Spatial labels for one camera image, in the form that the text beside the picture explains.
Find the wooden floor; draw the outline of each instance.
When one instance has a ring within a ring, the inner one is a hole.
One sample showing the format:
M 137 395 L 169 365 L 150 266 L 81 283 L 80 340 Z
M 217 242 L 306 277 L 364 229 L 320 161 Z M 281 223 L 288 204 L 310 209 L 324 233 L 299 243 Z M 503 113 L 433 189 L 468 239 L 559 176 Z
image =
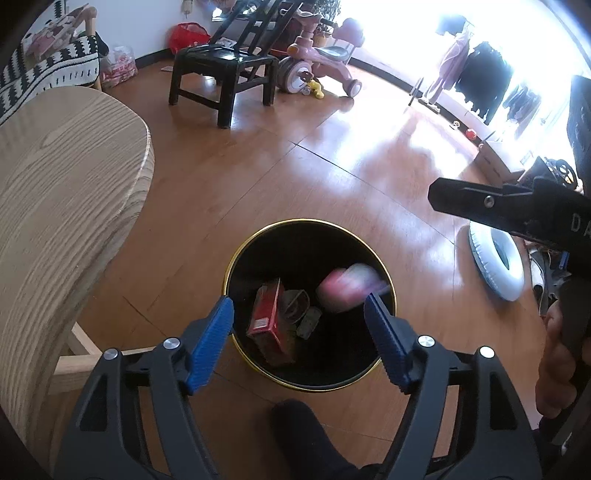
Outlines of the wooden floor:
M 354 101 L 330 80 L 324 83 L 333 93 L 323 100 L 278 93 L 272 108 L 262 105 L 261 88 L 240 93 L 232 129 L 221 130 L 216 112 L 203 105 L 185 98 L 168 105 L 165 64 L 108 90 L 148 124 L 155 174 L 141 216 L 80 322 L 99 347 L 139 348 L 180 334 L 213 306 L 228 262 L 248 236 L 278 220 L 319 218 L 378 253 L 394 281 L 398 314 L 418 333 L 457 350 L 493 347 L 537 420 L 544 331 L 531 289 L 515 303 L 496 299 L 476 269 L 466 221 L 433 212 L 427 201 L 439 176 L 484 181 L 471 164 L 474 145 L 360 70 L 364 87 Z M 183 87 L 211 95 L 216 89 L 213 79 L 196 75 L 185 76 Z M 336 447 L 358 465 L 383 459 L 406 404 L 382 367 L 343 390 L 296 393 L 252 371 L 228 343 L 210 384 L 193 399 L 224 478 L 288 478 L 267 414 L 290 397 L 311 405 Z M 450 428 L 446 415 L 439 451 Z

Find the wooden table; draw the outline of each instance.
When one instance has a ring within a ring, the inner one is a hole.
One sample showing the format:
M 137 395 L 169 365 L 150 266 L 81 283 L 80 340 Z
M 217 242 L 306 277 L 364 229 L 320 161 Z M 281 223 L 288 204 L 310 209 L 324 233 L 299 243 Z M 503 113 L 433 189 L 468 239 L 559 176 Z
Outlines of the wooden table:
M 138 115 L 85 87 L 21 107 L 0 127 L 0 151 L 0 406 L 30 447 L 66 338 L 142 209 L 154 155 Z

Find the red box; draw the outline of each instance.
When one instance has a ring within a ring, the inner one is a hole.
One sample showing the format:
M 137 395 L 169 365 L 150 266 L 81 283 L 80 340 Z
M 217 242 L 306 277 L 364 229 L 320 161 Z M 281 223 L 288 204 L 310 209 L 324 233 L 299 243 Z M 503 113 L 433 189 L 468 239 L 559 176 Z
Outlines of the red box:
M 288 331 L 281 311 L 283 291 L 279 278 L 258 289 L 251 324 L 246 333 L 272 367 L 295 361 L 294 338 Z

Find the gold rim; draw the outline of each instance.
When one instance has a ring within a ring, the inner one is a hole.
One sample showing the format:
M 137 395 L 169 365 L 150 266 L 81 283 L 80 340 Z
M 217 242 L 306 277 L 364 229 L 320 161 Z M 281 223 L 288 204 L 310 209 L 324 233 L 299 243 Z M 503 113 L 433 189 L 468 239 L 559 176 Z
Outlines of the gold rim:
M 394 290 L 394 283 L 392 282 L 392 278 L 390 277 L 390 273 L 388 272 L 388 269 L 386 268 L 386 265 L 384 265 L 384 262 L 382 262 L 382 259 L 378 256 L 378 254 L 376 252 L 374 252 L 373 249 L 367 243 L 365 243 L 363 240 L 361 240 L 354 233 L 349 232 L 346 228 L 341 227 L 340 225 L 336 225 L 334 223 L 326 222 L 325 220 L 318 220 L 318 219 L 315 219 L 315 218 L 293 218 L 293 219 L 290 219 L 290 220 L 282 220 L 281 222 L 276 222 L 276 223 L 272 223 L 270 225 L 267 225 L 266 227 L 261 228 L 255 234 L 251 235 L 238 248 L 238 250 L 236 250 L 236 252 L 232 256 L 232 259 L 230 260 L 230 263 L 228 265 L 228 268 L 226 269 L 226 274 L 224 276 L 223 291 L 222 291 L 222 294 L 223 295 L 228 295 L 228 284 L 230 282 L 230 275 L 232 274 L 232 270 L 234 270 L 234 266 L 236 264 L 236 261 L 238 260 L 238 258 L 242 254 L 242 252 L 244 252 L 244 250 L 246 249 L 246 247 L 255 238 L 257 238 L 260 234 L 262 234 L 263 232 L 265 232 L 267 230 L 270 230 L 272 228 L 275 228 L 275 227 L 277 227 L 279 225 L 283 225 L 285 223 L 294 223 L 294 222 L 315 222 L 315 223 L 323 223 L 325 225 L 329 225 L 331 227 L 338 228 L 339 230 L 342 230 L 343 232 L 348 233 L 350 236 L 352 236 L 353 238 L 355 238 L 359 243 L 361 243 L 365 248 L 367 248 L 373 254 L 373 256 L 378 260 L 379 264 L 382 266 L 382 269 L 386 272 L 386 276 L 388 277 L 388 282 L 390 283 L 390 292 L 392 293 L 392 305 L 394 307 L 394 311 L 392 312 L 392 314 L 393 315 L 396 315 L 398 303 L 397 303 L 397 300 L 396 300 L 396 291 Z M 270 378 L 271 380 L 273 380 L 274 382 L 278 383 L 279 385 L 282 385 L 283 387 L 287 387 L 287 388 L 290 388 L 292 390 L 297 390 L 297 391 L 302 391 L 302 392 L 322 393 L 322 392 L 331 392 L 331 391 L 334 391 L 334 390 L 339 390 L 341 388 L 348 387 L 350 385 L 353 385 L 354 383 L 357 383 L 359 380 L 361 380 L 362 378 L 364 378 L 366 375 L 369 375 L 382 362 L 382 359 L 380 357 L 377 357 L 376 361 L 370 367 L 370 369 L 367 370 L 359 378 L 357 378 L 354 381 L 352 381 L 351 383 L 348 383 L 346 385 L 341 385 L 341 386 L 336 387 L 336 388 L 327 388 L 327 389 L 324 389 L 324 390 L 312 390 L 311 388 L 298 387 L 296 385 L 292 385 L 292 384 L 289 384 L 287 382 L 284 382 L 281 378 L 278 378 L 275 375 L 273 375 L 272 373 L 270 373 L 270 372 L 262 369 L 256 363 L 254 363 L 250 358 L 248 358 L 248 355 L 244 352 L 244 350 L 242 350 L 242 347 L 240 346 L 240 343 L 238 343 L 238 340 L 237 340 L 236 335 L 234 333 L 232 333 L 231 337 L 232 337 L 232 341 L 234 342 L 234 345 L 236 346 L 236 349 L 238 350 L 238 352 L 240 353 L 240 355 L 242 356 L 242 358 L 254 370 L 256 370 L 260 374 L 264 375 L 265 377 Z

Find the chair leg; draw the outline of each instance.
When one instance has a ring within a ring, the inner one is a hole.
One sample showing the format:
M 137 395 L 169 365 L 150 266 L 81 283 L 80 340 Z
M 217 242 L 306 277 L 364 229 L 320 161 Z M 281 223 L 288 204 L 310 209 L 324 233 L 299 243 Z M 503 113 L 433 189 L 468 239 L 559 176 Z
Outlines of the chair leg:
M 176 105 L 178 103 L 178 89 L 181 87 L 181 78 L 183 77 L 183 70 L 180 62 L 175 60 L 173 67 L 173 76 L 170 79 L 170 92 L 168 93 L 168 104 Z
M 262 103 L 265 106 L 273 105 L 275 101 L 275 90 L 277 90 L 277 71 L 279 63 L 273 61 L 265 65 L 265 76 L 269 78 L 268 83 L 263 84 L 262 88 Z
M 222 91 L 220 92 L 220 105 L 217 112 L 217 125 L 219 128 L 230 128 L 232 113 L 234 112 L 234 100 L 236 99 L 236 85 L 238 84 L 238 70 L 229 69 L 223 77 Z

